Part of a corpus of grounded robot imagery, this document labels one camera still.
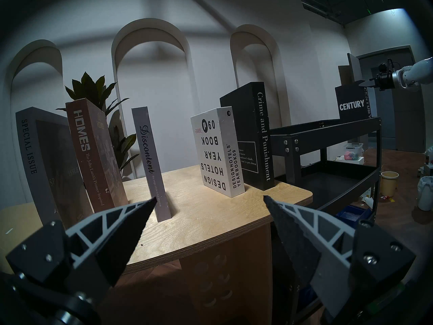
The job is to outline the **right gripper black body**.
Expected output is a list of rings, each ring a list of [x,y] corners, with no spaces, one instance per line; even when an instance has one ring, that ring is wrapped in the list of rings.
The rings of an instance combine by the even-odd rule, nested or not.
[[[395,69],[388,67],[388,64],[380,64],[378,69],[379,73],[375,77],[375,88],[379,88],[380,91],[395,89],[393,73]]]

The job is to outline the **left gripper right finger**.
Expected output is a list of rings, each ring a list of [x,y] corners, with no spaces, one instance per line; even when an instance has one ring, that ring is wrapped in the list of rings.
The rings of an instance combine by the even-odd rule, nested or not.
[[[368,306],[401,283],[416,255],[371,220],[355,228],[326,212],[264,196],[301,285],[325,307],[322,319],[373,319]]]

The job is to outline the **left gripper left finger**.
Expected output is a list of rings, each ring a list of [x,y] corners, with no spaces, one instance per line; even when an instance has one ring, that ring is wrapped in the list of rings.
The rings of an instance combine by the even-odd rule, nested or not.
[[[139,243],[156,197],[100,211],[65,230],[51,221],[6,255],[14,273],[49,289],[105,294]]]

